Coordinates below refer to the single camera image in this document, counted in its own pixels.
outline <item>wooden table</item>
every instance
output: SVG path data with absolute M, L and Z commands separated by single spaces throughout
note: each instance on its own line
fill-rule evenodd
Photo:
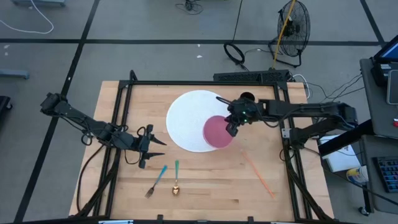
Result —
M 111 121 L 117 87 L 118 82 L 103 82 L 94 119 Z M 288 83 L 288 87 L 291 103 L 307 102 L 302 83 Z M 206 153 L 188 152 L 171 140 L 166 128 L 167 111 L 175 99 L 192 90 L 209 90 L 229 100 L 237 99 L 245 91 L 253 93 L 256 99 L 274 99 L 273 87 L 268 86 L 134 85 L 127 118 L 128 132 L 136 136 L 139 127 L 153 124 L 153 133 L 167 146 L 150 145 L 150 152 L 164 152 L 165 155 L 147 161 L 145 169 L 121 160 L 111 218 L 155 220 L 158 214 L 163 214 L 165 220 L 244 221 L 253 216 L 255 221 L 293 221 L 285 163 L 279 159 L 282 149 L 279 128 L 272 129 L 261 122 L 245 125 L 240 127 L 239 134 L 228 148 Z M 296 127 L 311 124 L 310 118 L 295 118 Z M 318 149 L 312 140 L 306 146 Z M 100 144 L 94 141 L 86 148 L 82 165 L 99 147 Z M 275 194 L 275 199 L 261 184 L 241 150 L 247 152 Z M 319 157 L 308 151 L 301 151 L 301 155 L 308 191 L 325 213 L 333 217 Z M 130 161 L 136 161 L 137 156 L 137 152 L 127 152 Z M 84 173 L 81 206 L 98 186 L 103 157 L 104 149 L 89 163 Z M 181 190 L 180 195 L 174 197 L 176 159 L 180 161 L 178 182 Z M 168 165 L 168 171 L 156 186 L 153 196 L 145 198 L 164 165 Z M 100 214 L 104 211 L 107 194 L 105 190 Z M 297 195 L 301 217 L 305 218 L 301 194 Z M 70 214 L 76 213 L 75 200 L 76 194 Z

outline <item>keyboard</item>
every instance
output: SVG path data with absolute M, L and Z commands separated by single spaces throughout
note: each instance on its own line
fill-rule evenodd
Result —
M 216 73 L 213 75 L 213 79 L 219 82 L 287 82 L 291 79 L 291 75 L 288 70 L 268 70 L 258 72 Z
M 398 157 L 374 157 L 386 192 L 398 192 Z

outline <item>concrete floor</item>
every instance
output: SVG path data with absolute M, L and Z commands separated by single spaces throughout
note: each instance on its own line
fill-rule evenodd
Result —
M 101 0 L 92 23 L 89 39 L 231 39 L 239 9 L 238 0 L 200 1 L 204 11 L 188 16 L 174 7 L 173 1 Z M 286 1 L 243 1 L 237 40 L 271 40 L 277 35 L 277 11 Z M 367 41 L 377 38 L 360 0 L 303 0 L 311 17 L 310 40 Z M 366 0 L 384 38 L 398 34 L 394 23 L 394 0 Z M 14 108 L 3 121 L 0 132 L 0 223 L 13 222 L 30 174 L 40 151 L 50 118 L 39 113 L 47 92 L 60 92 L 69 71 L 76 44 L 10 44 L 5 38 L 79 39 L 94 0 L 66 0 L 66 7 L 40 6 L 54 23 L 48 35 L 26 34 L 0 24 L 0 68 L 25 69 L 29 80 L 0 78 L 0 95 L 12 98 Z M 27 6 L 0 2 L 0 19 L 20 29 L 47 30 L 49 25 Z M 264 45 L 239 45 L 242 51 L 266 48 Z M 373 56 L 380 47 L 310 45 L 303 53 L 303 65 L 293 69 L 308 82 L 331 93 L 359 75 L 359 60 Z M 267 70 L 270 54 L 248 53 L 250 70 Z M 224 53 L 222 44 L 86 44 L 78 62 L 68 99 L 73 106 L 93 115 L 103 80 L 127 79 L 134 69 L 140 80 L 212 80 L 214 73 L 240 72 Z M 363 86 L 360 80 L 349 90 Z M 323 99 L 311 86 L 309 102 Z M 359 121 L 369 118 L 364 91 L 340 98 L 357 109 Z M 63 121 L 58 122 L 50 149 L 25 215 L 25 221 L 67 217 L 84 153 L 80 133 Z M 360 189 L 326 173 L 335 217 L 359 223 L 393 222 L 398 218 L 382 212 L 360 215 L 363 206 Z

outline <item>fan grille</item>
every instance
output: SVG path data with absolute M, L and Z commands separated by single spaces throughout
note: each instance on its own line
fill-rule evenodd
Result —
M 279 12 L 278 35 L 282 30 L 284 21 L 289 13 L 292 1 L 288 2 Z M 285 27 L 285 31 L 280 41 L 280 49 L 286 55 L 296 57 L 303 52 L 310 38 L 310 15 L 307 8 L 299 1 L 296 1 L 292 13 L 291 21 Z

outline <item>gold spoon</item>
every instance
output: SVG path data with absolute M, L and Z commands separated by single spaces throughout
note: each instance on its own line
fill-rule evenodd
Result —
M 178 167 L 180 163 L 178 160 L 175 161 L 175 184 L 173 186 L 173 195 L 177 196 L 180 193 L 180 187 L 178 186 Z

